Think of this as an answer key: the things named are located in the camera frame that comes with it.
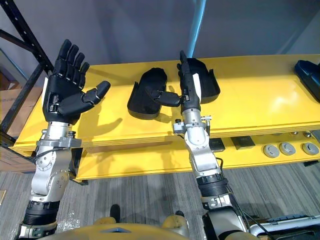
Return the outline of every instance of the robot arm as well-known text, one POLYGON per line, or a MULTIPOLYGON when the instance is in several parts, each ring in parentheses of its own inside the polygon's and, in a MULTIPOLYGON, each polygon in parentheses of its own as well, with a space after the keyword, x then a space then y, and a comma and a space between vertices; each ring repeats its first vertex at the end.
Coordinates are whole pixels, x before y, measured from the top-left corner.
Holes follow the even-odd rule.
POLYGON ((146 89, 157 103, 166 106, 181 105, 183 121, 177 119, 173 132, 184 135, 189 152, 189 160, 201 192, 203 208, 208 212, 202 217, 208 239, 226 239, 233 234, 243 235, 243 239, 255 239, 246 233, 247 228, 238 211, 235 198, 228 188, 217 159, 209 147, 210 116, 201 116, 201 88, 198 74, 192 75, 188 59, 180 52, 178 64, 181 95, 170 92, 154 92, 146 89))
POLYGON ((38 239, 55 233, 60 200, 69 181, 71 148, 81 146, 72 125, 81 113, 99 103, 110 88, 110 83, 103 81, 87 93, 82 92, 89 64, 85 62, 81 67, 85 56, 79 53, 76 57, 77 52, 78 47, 69 40, 63 43, 42 93, 48 127, 36 143, 31 195, 16 239, 38 239))

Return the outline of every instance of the yellow shelf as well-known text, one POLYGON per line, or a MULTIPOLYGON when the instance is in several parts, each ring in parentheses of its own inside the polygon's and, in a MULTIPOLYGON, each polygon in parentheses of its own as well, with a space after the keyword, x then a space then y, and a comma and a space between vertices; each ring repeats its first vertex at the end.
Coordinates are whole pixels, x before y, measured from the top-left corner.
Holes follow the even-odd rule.
MULTIPOLYGON (((319 62, 320 55, 264 55, 201 59, 213 68, 221 88, 213 102, 202 104, 203 115, 212 115, 211 136, 226 138, 320 129, 320 104, 300 83, 293 67, 300 59, 319 62)), ((91 66, 86 90, 108 80, 104 100, 81 115, 72 130, 84 148, 176 141, 172 124, 180 108, 162 107, 154 120, 132 117, 127 102, 134 81, 153 67, 163 68, 167 88, 180 93, 177 61, 91 66)), ((47 127, 39 100, 12 149, 27 156, 41 130, 47 127)))
MULTIPOLYGON (((304 137, 302 132, 294 136, 290 133, 256 135, 252 136, 252 140, 256 145, 253 148, 236 150, 230 138, 223 138, 225 150, 217 152, 215 155, 223 159, 225 169, 287 164, 320 159, 320 153, 311 156, 302 150, 302 144, 307 142, 314 143, 320 148, 320 144, 316 139, 304 137), (286 156, 280 152, 280 155, 276 158, 267 157, 263 153, 264 145, 273 144, 279 148, 279 144, 282 142, 290 142, 295 147, 296 153, 286 156)), ((192 171, 189 163, 189 154, 184 146, 184 141, 180 138, 179 141, 158 146, 98 153, 84 151, 76 180, 189 171, 192 171)))

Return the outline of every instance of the blue object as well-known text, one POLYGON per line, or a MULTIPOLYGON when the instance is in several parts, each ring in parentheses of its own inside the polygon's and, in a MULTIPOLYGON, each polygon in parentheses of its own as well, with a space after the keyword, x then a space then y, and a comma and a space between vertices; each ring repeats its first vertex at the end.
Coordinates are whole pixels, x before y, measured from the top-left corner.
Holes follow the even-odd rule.
POLYGON ((294 70, 306 89, 320 103, 320 65, 299 60, 294 70))
POLYGON ((204 17, 205 8, 206 8, 206 1, 207 0, 193 0, 194 3, 194 15, 193 21, 190 30, 190 38, 188 49, 186 52, 187 58, 192 58, 196 46, 196 42, 198 39, 199 31, 201 28, 202 18, 204 17))

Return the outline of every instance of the gray carpet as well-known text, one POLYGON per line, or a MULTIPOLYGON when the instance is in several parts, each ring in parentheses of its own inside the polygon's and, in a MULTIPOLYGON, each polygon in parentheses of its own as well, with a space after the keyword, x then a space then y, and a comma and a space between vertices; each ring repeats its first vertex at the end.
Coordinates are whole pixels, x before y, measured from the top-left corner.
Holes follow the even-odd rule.
MULTIPOLYGON (((320 214, 320 164, 302 163, 225 170, 241 205, 261 218, 287 214, 320 214)), ((0 239, 11 240, 22 220, 32 174, 0 172, 0 190, 7 189, 0 206, 0 239)), ((121 207, 122 222, 161 225, 177 210, 189 221, 192 239, 204 239, 200 193, 192 173, 107 178, 80 186, 70 182, 57 216, 58 232, 91 225, 121 207)))

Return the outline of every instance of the black metal rack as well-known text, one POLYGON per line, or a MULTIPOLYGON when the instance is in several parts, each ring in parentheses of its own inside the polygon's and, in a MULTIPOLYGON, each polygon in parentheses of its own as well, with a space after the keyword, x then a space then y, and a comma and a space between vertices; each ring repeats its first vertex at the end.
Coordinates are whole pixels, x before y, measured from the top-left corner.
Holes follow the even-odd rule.
POLYGON ((1 122, 0 146, 32 162, 31 158, 22 156, 16 151, 13 151, 10 148, 8 148, 15 144, 16 139, 8 135, 7 132, 12 122, 14 121, 15 117, 17 116, 20 108, 24 104, 31 89, 34 87, 35 83, 37 82, 40 74, 43 71, 49 74, 49 72, 54 69, 54 66, 50 62, 49 58, 47 57, 42 47, 40 46, 35 35, 29 28, 28 24, 26 23, 25 19, 23 18, 22 14, 20 13, 14 1, 0 0, 0 5, 23 40, 20 40, 19 38, 11 35, 10 33, 2 29, 0 29, 0 37, 31 52, 34 55, 35 59, 37 59, 37 61, 39 62, 38 66, 35 68, 31 76, 29 77, 29 79, 21 89, 20 94, 18 95, 18 97, 12 104, 11 108, 9 109, 8 113, 5 115, 3 121, 1 122))

